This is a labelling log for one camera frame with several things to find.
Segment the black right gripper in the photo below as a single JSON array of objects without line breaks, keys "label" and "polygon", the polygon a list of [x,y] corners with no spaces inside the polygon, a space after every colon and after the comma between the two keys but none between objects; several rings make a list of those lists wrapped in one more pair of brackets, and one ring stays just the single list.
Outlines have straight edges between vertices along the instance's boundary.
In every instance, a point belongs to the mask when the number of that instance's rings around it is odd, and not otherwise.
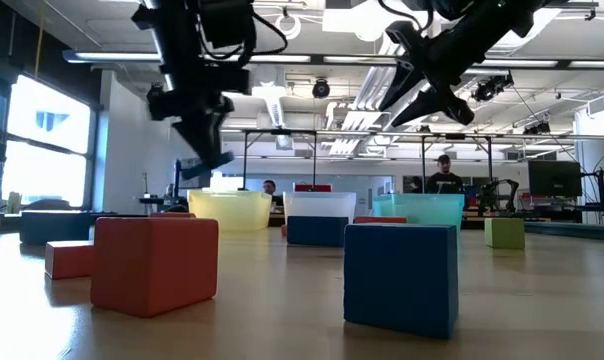
[{"label": "black right gripper", "polygon": [[399,60],[379,109],[385,111],[394,105],[423,79],[424,74],[432,88],[426,92],[420,91],[416,99],[393,119],[391,125],[401,126],[438,112],[459,124],[470,124],[474,120],[474,112],[466,101],[453,94],[450,87],[460,81],[460,76],[469,67],[482,62],[482,30],[450,29],[434,38],[424,37],[422,50],[423,73],[411,62]]}]

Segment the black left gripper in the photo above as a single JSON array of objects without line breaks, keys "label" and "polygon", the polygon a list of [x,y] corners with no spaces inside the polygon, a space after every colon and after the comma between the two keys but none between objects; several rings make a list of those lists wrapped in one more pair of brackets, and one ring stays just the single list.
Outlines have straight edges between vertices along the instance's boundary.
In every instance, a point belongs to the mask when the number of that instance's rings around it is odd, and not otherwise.
[{"label": "black left gripper", "polygon": [[222,151],[220,127],[226,115],[235,110],[227,93],[249,94],[250,71],[203,66],[178,74],[166,64],[160,65],[159,70],[169,89],[164,89],[160,99],[149,102],[151,119],[181,117],[174,129],[199,157],[181,162],[181,177],[202,176],[233,161],[232,152]]}]

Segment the red cube block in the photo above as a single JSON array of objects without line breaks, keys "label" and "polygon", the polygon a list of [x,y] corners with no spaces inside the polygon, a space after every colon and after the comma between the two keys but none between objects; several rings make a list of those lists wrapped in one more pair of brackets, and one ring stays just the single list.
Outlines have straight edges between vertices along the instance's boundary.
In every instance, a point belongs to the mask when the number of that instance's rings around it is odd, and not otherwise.
[{"label": "red cube block", "polygon": [[97,220],[91,303],[149,318],[217,293],[219,225],[192,217]]}]

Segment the blue arch block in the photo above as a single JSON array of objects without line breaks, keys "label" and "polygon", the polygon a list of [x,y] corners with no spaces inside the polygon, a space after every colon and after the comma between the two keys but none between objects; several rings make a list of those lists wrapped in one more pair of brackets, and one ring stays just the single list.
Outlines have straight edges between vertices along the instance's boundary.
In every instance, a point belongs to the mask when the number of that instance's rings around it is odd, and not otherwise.
[{"label": "blue arch block", "polygon": [[342,247],[348,217],[290,216],[287,242],[293,245]]}]

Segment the small green rectangular block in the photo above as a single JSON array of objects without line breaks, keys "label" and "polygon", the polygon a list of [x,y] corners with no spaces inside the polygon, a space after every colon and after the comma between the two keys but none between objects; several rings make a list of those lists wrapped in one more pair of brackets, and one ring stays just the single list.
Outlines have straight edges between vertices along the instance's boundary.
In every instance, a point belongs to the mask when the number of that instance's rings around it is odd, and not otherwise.
[{"label": "small green rectangular block", "polygon": [[518,218],[486,218],[485,244],[494,249],[523,250],[525,248],[524,221]]}]

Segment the long dark blue block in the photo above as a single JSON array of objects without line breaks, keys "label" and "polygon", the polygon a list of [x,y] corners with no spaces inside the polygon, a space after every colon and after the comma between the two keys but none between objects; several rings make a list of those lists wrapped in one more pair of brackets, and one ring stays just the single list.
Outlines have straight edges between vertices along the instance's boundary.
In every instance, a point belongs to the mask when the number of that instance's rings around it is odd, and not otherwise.
[{"label": "long dark blue block", "polygon": [[88,240],[93,224],[94,217],[89,213],[23,212],[19,221],[19,238],[27,245]]}]

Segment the long red rectangular block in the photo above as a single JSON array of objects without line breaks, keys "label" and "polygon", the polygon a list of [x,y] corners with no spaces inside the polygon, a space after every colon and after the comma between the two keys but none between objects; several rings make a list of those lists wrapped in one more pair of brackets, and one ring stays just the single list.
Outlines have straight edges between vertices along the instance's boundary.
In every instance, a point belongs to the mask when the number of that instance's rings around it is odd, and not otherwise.
[{"label": "long red rectangular block", "polygon": [[52,241],[45,247],[45,273],[52,280],[91,276],[94,269],[92,241]]}]

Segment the blue cube block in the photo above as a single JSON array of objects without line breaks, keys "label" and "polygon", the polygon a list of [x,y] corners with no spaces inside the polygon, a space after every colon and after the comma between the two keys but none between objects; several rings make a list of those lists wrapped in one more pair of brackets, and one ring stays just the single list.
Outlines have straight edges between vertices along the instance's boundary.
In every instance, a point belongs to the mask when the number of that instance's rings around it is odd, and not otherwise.
[{"label": "blue cube block", "polygon": [[346,321],[449,339],[459,311],[457,228],[349,225],[343,283]]}]

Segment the translucent yellow plastic bin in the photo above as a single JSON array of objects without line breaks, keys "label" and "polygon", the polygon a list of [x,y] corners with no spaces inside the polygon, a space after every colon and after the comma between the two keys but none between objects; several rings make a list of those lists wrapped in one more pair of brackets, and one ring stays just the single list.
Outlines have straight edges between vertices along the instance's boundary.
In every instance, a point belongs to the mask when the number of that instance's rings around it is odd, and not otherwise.
[{"label": "translucent yellow plastic bin", "polygon": [[252,191],[188,191],[189,211],[214,219],[221,231],[257,231],[268,226],[272,196]]}]

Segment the person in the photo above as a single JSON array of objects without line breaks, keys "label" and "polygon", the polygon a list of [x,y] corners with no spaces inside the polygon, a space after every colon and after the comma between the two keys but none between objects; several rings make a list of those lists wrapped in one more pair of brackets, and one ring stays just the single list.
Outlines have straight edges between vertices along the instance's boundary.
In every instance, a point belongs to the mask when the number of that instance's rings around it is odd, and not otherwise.
[{"label": "person", "polygon": [[276,184],[274,181],[267,179],[263,181],[263,191],[271,196],[273,206],[282,206],[283,198],[276,194]]},{"label": "person", "polygon": [[451,159],[441,155],[437,159],[438,172],[430,176],[425,192],[431,194],[460,194],[463,192],[462,179],[451,171]]}]

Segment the translucent clear plastic bin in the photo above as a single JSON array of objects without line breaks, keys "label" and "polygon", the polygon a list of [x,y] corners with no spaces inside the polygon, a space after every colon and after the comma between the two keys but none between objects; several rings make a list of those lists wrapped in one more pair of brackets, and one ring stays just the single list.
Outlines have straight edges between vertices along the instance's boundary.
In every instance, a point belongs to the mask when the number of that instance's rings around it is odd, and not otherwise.
[{"label": "translucent clear plastic bin", "polygon": [[356,194],[353,192],[285,192],[285,221],[290,216],[348,217],[353,221]]}]

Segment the large bright window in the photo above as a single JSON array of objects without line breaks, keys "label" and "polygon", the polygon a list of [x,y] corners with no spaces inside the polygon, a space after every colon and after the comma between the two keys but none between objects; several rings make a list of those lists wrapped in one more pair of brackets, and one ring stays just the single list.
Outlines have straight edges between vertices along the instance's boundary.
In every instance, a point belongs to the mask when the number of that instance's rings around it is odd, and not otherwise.
[{"label": "large bright window", "polygon": [[17,194],[23,205],[62,200],[85,203],[92,109],[20,75],[0,90],[0,199]]}]

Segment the black monitor stand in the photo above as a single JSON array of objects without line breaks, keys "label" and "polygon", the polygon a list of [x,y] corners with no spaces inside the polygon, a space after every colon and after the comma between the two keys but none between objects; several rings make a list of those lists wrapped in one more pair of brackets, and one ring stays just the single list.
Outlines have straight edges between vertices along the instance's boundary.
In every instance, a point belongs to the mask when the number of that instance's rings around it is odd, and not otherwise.
[{"label": "black monitor stand", "polygon": [[586,201],[583,210],[594,212],[596,215],[604,216],[604,169],[598,168],[592,172],[581,173],[582,179],[587,179],[591,183],[593,194],[591,201]]}]

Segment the silver ventilation duct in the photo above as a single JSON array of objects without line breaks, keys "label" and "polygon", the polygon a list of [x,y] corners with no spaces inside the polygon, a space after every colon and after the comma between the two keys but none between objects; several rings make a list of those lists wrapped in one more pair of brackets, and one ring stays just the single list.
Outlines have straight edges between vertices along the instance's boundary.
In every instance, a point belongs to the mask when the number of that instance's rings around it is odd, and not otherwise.
[{"label": "silver ventilation duct", "polygon": [[[382,131],[389,127],[391,114],[378,110],[395,75],[391,67],[371,67],[353,100],[330,102],[326,108],[326,131]],[[333,135],[329,142],[331,157],[385,157],[396,137]]]}]

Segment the black metal frame stand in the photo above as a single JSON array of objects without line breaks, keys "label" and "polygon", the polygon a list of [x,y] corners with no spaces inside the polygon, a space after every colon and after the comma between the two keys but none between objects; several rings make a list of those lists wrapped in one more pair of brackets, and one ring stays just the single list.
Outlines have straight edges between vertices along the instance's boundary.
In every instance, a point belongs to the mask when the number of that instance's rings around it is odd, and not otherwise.
[{"label": "black metal frame stand", "polygon": [[318,131],[317,130],[308,130],[308,129],[290,129],[290,128],[272,128],[272,129],[242,129],[241,132],[244,134],[244,144],[243,144],[243,154],[242,154],[242,161],[243,161],[243,182],[242,182],[242,186],[240,188],[238,188],[238,190],[240,191],[247,191],[248,189],[246,188],[246,181],[247,181],[247,166],[248,166],[248,151],[250,148],[249,145],[249,135],[256,133],[259,136],[256,137],[255,140],[257,140],[262,134],[269,134],[269,135],[273,135],[273,136],[278,136],[278,135],[286,135],[286,136],[292,136],[292,135],[300,135],[303,139],[306,140],[305,136],[312,136],[313,137],[313,143],[309,143],[308,144],[312,147],[313,150],[313,155],[311,157],[304,157],[304,159],[311,159],[313,161],[313,172],[312,172],[312,184],[316,184],[316,176],[317,176],[317,145],[318,145]]},{"label": "black metal frame stand", "polygon": [[462,145],[464,141],[471,140],[477,148],[485,153],[484,158],[461,158],[454,157],[454,160],[458,163],[482,163],[484,162],[488,166],[488,177],[493,178],[493,152],[492,152],[492,138],[489,136],[480,136],[478,134],[467,134],[467,133],[418,133],[420,139],[420,158],[422,164],[422,192],[426,193],[428,190],[428,181],[426,179],[426,141],[428,139],[446,140],[449,144],[455,146],[456,144]]}]

